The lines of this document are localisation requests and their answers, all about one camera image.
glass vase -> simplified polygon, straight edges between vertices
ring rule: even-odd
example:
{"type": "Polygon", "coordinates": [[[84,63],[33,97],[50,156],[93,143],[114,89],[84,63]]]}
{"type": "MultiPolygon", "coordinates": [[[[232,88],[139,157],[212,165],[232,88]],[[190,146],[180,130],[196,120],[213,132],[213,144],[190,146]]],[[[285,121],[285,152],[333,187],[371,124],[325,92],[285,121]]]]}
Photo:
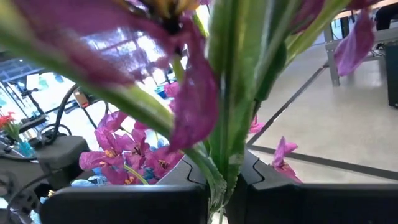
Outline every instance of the glass vase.
{"type": "Polygon", "coordinates": [[[17,152],[19,152],[24,157],[34,156],[33,148],[27,141],[19,141],[17,143],[17,152]]]}

table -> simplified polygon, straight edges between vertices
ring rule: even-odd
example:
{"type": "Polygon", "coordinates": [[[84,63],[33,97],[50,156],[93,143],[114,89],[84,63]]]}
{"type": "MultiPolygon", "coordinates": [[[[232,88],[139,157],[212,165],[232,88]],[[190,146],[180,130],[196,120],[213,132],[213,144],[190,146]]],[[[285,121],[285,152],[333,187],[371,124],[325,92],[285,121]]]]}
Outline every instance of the table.
{"type": "MultiPolygon", "coordinates": [[[[398,3],[398,0],[383,0],[371,6],[372,9],[377,9],[383,6],[388,6],[394,3],[398,3]]],[[[343,37],[348,35],[349,27],[348,27],[348,16],[353,14],[357,14],[360,11],[343,11],[339,13],[334,19],[341,19],[342,24],[342,33],[343,37]]],[[[333,39],[333,32],[331,26],[328,26],[324,32],[325,36],[325,48],[328,56],[328,64],[330,68],[330,77],[333,86],[340,86],[340,78],[338,76],[337,67],[335,63],[334,53],[338,43],[341,40],[333,39]]],[[[388,29],[388,30],[380,30],[375,33],[376,35],[376,43],[379,42],[388,42],[393,40],[398,40],[398,28],[388,29]]],[[[368,57],[365,60],[380,60],[382,66],[384,66],[384,58],[383,57],[368,57]]]]}

metal frame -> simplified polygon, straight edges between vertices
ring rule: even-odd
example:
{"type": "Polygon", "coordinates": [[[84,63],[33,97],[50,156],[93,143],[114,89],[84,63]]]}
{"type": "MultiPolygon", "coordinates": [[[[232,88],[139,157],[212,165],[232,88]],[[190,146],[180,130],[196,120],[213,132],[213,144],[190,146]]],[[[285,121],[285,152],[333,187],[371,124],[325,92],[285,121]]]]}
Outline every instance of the metal frame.
{"type": "MultiPolygon", "coordinates": [[[[338,76],[337,72],[337,66],[335,63],[335,49],[337,45],[340,43],[341,40],[333,40],[333,33],[331,31],[331,27],[328,27],[324,31],[325,35],[325,49],[326,49],[326,54],[328,56],[328,64],[330,67],[330,78],[332,85],[334,87],[340,86],[340,79],[338,76]]],[[[375,32],[375,41],[374,43],[380,43],[380,42],[390,42],[390,41],[395,41],[398,40],[398,28],[392,28],[388,30],[380,30],[375,32]]],[[[383,57],[374,57],[372,55],[368,56],[365,61],[370,61],[370,60],[382,60],[381,61],[381,66],[383,66],[383,57]]]]}

concrete floor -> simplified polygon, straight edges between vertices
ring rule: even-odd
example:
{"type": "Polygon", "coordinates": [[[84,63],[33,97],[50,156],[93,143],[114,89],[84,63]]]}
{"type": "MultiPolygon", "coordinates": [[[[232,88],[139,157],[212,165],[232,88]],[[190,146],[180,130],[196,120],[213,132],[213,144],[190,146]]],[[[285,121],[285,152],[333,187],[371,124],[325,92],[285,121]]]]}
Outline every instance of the concrete floor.
{"type": "MultiPolygon", "coordinates": [[[[326,62],[325,48],[314,46],[299,56],[277,80],[259,110],[266,122],[326,62]]],[[[387,102],[386,78],[377,61],[366,62],[333,88],[326,69],[254,143],[275,148],[281,136],[299,145],[297,153],[379,169],[398,171],[398,111],[387,102]]],[[[272,156],[255,152],[263,161],[272,156]]],[[[287,159],[304,182],[396,183],[347,170],[287,159]]]]}

metal table leg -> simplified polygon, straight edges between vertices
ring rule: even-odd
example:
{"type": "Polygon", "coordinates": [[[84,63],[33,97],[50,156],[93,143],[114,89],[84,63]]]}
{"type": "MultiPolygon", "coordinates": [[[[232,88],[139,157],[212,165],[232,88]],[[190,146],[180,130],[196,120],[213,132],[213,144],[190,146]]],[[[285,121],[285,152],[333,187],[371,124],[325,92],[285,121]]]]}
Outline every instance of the metal table leg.
{"type": "MultiPolygon", "coordinates": [[[[323,33],[325,36],[326,43],[333,42],[333,33],[332,33],[331,25],[328,26],[323,33]]],[[[328,55],[328,64],[329,64],[329,69],[330,69],[331,83],[334,87],[338,87],[338,86],[340,86],[340,79],[338,76],[337,66],[335,63],[335,57],[334,57],[335,51],[334,50],[326,50],[326,53],[328,55]]]]}

